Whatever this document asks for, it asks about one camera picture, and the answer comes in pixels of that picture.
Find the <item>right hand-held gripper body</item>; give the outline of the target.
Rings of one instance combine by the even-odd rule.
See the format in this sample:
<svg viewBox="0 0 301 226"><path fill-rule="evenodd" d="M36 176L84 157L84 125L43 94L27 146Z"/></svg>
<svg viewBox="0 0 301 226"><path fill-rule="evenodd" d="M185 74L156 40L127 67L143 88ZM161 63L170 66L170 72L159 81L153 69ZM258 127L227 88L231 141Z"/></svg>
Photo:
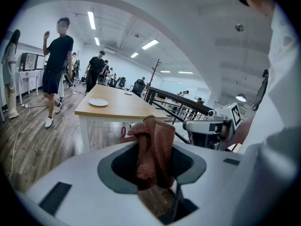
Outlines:
<svg viewBox="0 0 301 226"><path fill-rule="evenodd" d="M195 146L209 148L214 150L227 150L227 143L232 140L237 127L242 122L237 103L222 106L215 110L210 110L205 121L232 121L232 130L224 134L205 135L199 133L190 133L192 144Z"/></svg>

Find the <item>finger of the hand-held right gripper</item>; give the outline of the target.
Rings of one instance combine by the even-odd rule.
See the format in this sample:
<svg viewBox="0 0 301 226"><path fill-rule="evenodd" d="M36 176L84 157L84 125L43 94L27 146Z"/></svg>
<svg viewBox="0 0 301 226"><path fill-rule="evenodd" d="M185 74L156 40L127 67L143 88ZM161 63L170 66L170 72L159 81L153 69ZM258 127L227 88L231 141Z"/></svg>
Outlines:
<svg viewBox="0 0 301 226"><path fill-rule="evenodd" d="M230 120L225 121L185 121L183 129L191 133L205 135L224 134L232 130L233 124Z"/></svg>

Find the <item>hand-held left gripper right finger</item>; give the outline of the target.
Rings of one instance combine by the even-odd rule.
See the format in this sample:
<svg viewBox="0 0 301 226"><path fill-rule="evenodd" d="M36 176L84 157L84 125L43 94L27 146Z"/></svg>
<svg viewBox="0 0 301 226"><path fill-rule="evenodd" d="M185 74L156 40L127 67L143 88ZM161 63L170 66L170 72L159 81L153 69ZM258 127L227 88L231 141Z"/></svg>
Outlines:
<svg viewBox="0 0 301 226"><path fill-rule="evenodd" d="M205 206L221 193L233 176L242 155L174 142L177 175L174 213L169 226L196 226L205 222Z"/></svg>

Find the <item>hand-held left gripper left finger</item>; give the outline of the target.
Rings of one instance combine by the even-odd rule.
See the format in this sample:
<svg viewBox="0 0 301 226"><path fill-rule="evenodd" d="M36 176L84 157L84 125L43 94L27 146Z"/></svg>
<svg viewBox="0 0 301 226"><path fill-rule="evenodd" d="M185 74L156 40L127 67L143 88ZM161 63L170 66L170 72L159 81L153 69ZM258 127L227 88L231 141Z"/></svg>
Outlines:
<svg viewBox="0 0 301 226"><path fill-rule="evenodd" d="M26 193L17 192L22 204L43 224L53 226L164 226L136 194L118 194L102 183L99 161L126 148L122 143L73 156L36 181ZM58 183L71 185L54 216L39 203Z"/></svg>

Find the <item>person's right forearm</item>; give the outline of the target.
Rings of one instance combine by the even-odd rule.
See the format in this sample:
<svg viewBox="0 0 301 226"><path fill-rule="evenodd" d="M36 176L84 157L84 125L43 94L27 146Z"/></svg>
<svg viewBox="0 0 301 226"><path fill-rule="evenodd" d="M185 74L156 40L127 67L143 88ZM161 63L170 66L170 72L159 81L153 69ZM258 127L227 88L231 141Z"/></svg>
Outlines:
<svg viewBox="0 0 301 226"><path fill-rule="evenodd" d="M241 124L237 127L236 131L235 131L235 135L232 138L231 141L229 141L227 143L227 147L230 147L234 144L243 144L244 140L246 139L251 124L253 122L254 116L252 118L249 118L245 121L242 121Z"/></svg>

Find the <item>person's white t-shirt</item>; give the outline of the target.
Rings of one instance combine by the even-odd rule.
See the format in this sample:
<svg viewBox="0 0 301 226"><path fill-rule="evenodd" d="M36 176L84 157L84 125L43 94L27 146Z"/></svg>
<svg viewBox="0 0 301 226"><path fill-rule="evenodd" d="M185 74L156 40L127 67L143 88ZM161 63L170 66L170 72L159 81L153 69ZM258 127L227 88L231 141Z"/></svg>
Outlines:
<svg viewBox="0 0 301 226"><path fill-rule="evenodd" d="M271 28L266 93L239 153L285 128L301 125L301 39L279 5Z"/></svg>

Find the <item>brown wooden coat rack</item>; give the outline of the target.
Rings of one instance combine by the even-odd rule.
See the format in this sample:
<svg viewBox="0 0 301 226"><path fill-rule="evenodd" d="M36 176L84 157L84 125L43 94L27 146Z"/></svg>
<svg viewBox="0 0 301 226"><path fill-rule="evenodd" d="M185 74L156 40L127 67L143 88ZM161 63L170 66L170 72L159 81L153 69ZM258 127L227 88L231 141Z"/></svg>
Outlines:
<svg viewBox="0 0 301 226"><path fill-rule="evenodd" d="M153 81L153 79L154 79L154 75L155 75L155 73L156 73L156 69L157 69L157 67L158 67L160 64L161 64L161 62L160 62L160 59L158 59L158 60L157 60L157 62L156 62L156 65L155 65L155 67L153 67L153 68L152 68L152 70L153 70L153 73L152 73L152 76L151 76L150 82L148 83L147 91L146 91L146 93L145 93L145 97L144 97L144 101L146 101L146 102L148 102L148 101L149 101L149 96L150 96L150 88L151 88L151 86L152 86L152 81Z"/></svg>

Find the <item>white side table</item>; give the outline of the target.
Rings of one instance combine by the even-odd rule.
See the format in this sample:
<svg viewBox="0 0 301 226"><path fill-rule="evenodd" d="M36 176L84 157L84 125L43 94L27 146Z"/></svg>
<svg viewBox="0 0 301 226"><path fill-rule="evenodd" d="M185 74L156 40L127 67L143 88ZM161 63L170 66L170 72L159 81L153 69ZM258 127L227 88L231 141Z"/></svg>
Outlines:
<svg viewBox="0 0 301 226"><path fill-rule="evenodd" d="M38 93L38 80L40 77L40 70L34 70L34 71L18 71L15 72L15 80L16 80L16 91L19 95L19 103L22 105L23 104L23 99L22 99L22 86L23 82L27 81L28 83L28 88L27 92L28 95L30 94L30 79L35 78L35 91L36 91L36 96L39 95Z"/></svg>

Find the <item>row of ceiling lights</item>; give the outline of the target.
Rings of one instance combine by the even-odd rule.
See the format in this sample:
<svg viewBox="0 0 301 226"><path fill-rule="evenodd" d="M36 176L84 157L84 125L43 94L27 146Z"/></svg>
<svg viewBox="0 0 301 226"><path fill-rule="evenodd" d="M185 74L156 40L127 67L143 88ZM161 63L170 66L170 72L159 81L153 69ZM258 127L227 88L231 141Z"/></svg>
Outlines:
<svg viewBox="0 0 301 226"><path fill-rule="evenodd" d="M127 12L88 11L93 45L160 74L193 75L192 63L167 36Z"/></svg>

